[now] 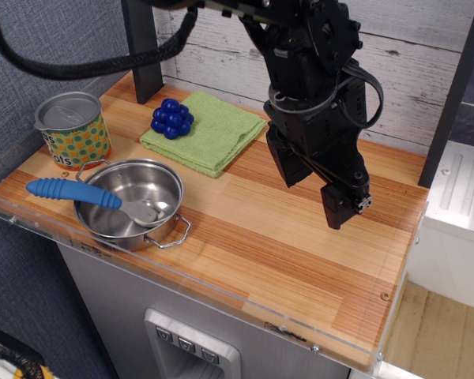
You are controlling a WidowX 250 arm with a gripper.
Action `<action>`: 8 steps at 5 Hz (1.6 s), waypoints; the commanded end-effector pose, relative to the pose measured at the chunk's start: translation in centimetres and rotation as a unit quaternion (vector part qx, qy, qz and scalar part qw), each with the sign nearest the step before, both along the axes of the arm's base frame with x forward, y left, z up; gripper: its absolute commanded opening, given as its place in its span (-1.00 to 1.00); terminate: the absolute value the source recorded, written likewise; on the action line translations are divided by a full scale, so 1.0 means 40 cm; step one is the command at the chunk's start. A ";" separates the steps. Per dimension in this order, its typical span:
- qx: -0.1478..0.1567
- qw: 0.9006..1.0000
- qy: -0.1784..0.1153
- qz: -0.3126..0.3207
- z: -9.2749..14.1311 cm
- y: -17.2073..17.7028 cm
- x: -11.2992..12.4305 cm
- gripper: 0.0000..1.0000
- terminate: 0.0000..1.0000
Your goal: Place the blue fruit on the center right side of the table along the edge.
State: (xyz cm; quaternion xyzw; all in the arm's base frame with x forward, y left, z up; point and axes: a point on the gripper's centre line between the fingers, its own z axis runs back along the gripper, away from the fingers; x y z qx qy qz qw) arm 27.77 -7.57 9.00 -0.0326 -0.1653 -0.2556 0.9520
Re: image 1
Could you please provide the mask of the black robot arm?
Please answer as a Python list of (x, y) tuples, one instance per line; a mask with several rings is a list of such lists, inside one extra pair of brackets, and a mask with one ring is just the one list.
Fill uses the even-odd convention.
[(338, 1), (155, 1), (160, 9), (198, 10), (238, 17), (269, 73), (266, 140), (284, 182), (310, 174), (323, 179), (327, 224), (339, 229), (371, 206), (370, 177), (357, 144), (368, 116), (366, 89), (379, 82), (353, 58), (360, 25)]

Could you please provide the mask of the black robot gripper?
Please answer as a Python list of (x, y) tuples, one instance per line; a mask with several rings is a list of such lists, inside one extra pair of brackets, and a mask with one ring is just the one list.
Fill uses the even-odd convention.
[(288, 98), (269, 87), (266, 140), (287, 187), (315, 173), (327, 224), (334, 230), (372, 206), (370, 175), (357, 144), (357, 122), (367, 120), (363, 80), (343, 75), (337, 88), (309, 100)]

